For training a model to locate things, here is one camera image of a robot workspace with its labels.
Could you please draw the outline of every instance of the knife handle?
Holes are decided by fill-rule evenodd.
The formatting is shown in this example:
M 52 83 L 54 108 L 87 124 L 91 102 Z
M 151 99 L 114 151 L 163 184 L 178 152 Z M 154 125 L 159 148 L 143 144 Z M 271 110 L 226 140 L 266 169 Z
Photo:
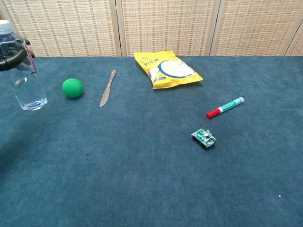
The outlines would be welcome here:
M 111 85 L 111 83 L 113 82 L 116 72 L 117 72 L 117 70 L 112 70 L 112 73 L 110 74 L 108 85 Z

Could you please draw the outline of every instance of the table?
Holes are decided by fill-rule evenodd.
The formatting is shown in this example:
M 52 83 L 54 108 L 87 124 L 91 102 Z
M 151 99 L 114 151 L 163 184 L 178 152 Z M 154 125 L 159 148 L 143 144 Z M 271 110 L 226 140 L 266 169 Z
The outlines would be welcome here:
M 181 59 L 204 80 L 153 90 L 134 58 L 36 58 L 48 104 L 33 112 L 2 74 L 0 226 L 302 226 L 303 57 Z

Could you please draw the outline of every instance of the yellow snack bag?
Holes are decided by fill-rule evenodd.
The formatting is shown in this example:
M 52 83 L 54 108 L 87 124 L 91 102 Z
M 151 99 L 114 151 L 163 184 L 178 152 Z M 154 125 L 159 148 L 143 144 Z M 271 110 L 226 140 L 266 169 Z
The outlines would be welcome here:
M 152 82 L 152 88 L 169 88 L 203 80 L 191 67 L 177 58 L 173 51 L 134 53 L 134 58 Z

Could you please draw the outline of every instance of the butter knife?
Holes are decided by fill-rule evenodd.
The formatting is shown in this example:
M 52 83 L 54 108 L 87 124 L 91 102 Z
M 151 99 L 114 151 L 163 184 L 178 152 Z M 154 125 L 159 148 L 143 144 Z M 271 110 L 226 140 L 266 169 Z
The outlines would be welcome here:
M 101 99 L 101 102 L 100 102 L 100 105 L 99 107 L 102 107 L 105 105 L 105 103 L 107 102 L 108 100 L 108 97 L 109 97 L 109 93 L 110 93 L 110 85 L 112 84 L 113 82 L 113 78 L 116 74 L 117 70 L 112 70 L 112 73 L 110 74 L 110 78 L 109 78 L 109 81 L 108 81 L 108 84 L 105 88 L 105 91 L 103 93 L 103 96 L 102 96 L 102 99 Z

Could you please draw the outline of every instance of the marker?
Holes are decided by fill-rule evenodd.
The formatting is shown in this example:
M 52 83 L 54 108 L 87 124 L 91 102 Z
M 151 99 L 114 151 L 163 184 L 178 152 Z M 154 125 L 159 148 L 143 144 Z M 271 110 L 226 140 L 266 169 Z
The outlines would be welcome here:
M 242 98 L 242 97 L 237 98 L 237 99 L 231 101 L 230 103 L 220 106 L 219 108 L 207 113 L 206 117 L 208 119 L 211 119 L 212 117 L 215 117 L 215 116 L 219 115 L 220 113 L 223 113 L 224 111 L 229 110 L 243 102 L 244 102 L 244 98 Z

